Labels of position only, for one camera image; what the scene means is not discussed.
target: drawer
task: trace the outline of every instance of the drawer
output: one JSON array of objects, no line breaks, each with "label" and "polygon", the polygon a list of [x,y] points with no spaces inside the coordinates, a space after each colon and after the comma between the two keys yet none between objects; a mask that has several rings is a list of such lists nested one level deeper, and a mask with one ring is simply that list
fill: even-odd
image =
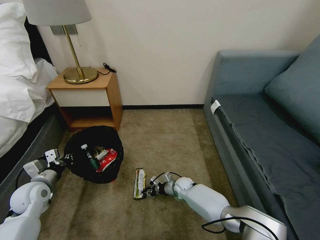
[{"label": "drawer", "polygon": [[60,107],[110,106],[105,89],[51,91]]}]

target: nightstand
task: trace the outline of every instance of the nightstand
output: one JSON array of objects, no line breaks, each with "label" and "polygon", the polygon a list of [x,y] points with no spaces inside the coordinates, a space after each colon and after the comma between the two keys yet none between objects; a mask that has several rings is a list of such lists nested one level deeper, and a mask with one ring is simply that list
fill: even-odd
[{"label": "nightstand", "polygon": [[[96,80],[84,84],[70,84],[63,79],[65,69],[47,87],[60,112],[66,120],[70,131],[80,131],[91,126],[106,125],[120,127],[122,102],[117,75],[110,72]],[[105,68],[97,68],[107,73]]]}]

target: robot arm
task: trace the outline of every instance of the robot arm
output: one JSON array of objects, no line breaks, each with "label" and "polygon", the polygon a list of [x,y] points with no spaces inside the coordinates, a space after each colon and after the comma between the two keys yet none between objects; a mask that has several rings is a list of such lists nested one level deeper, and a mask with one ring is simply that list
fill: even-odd
[{"label": "robot arm", "polygon": [[64,170],[57,149],[47,151],[44,156],[44,159],[23,166],[31,182],[22,185],[12,194],[10,211],[13,214],[0,225],[1,239],[38,239],[40,215],[48,209],[50,199],[56,192],[56,183]]},{"label": "robot arm", "polygon": [[155,176],[151,178],[152,186],[144,192],[150,196],[164,194],[182,198],[209,222],[202,226],[203,229],[210,224],[216,224],[231,232],[242,233],[242,238],[247,240],[285,240],[287,237],[287,227],[283,223],[255,208],[231,207],[222,194],[203,184],[196,184],[190,178],[180,177],[174,181],[170,172],[166,172],[164,177],[164,183]]}]

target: black trash bag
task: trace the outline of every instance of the black trash bag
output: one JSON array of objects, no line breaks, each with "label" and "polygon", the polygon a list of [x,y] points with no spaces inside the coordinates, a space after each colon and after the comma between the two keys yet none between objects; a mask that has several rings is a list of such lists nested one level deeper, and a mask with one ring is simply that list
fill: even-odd
[{"label": "black trash bag", "polygon": [[[114,149],[118,154],[103,172],[97,173],[87,158],[86,151],[81,146],[87,144],[87,150],[95,157],[96,149]],[[123,147],[119,135],[112,127],[93,126],[77,132],[72,136],[64,148],[64,156],[72,154],[72,159],[65,159],[67,168],[70,171],[93,183],[109,183],[115,180],[123,160]]]}]

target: sofa cushion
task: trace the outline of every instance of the sofa cushion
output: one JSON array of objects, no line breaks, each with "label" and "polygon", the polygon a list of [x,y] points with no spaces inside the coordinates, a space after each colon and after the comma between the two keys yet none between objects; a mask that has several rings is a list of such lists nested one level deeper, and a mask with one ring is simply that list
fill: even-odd
[{"label": "sofa cushion", "polygon": [[298,237],[318,239],[320,147],[267,96],[214,97],[266,184],[280,196]]},{"label": "sofa cushion", "polygon": [[265,93],[320,142],[320,35]]}]

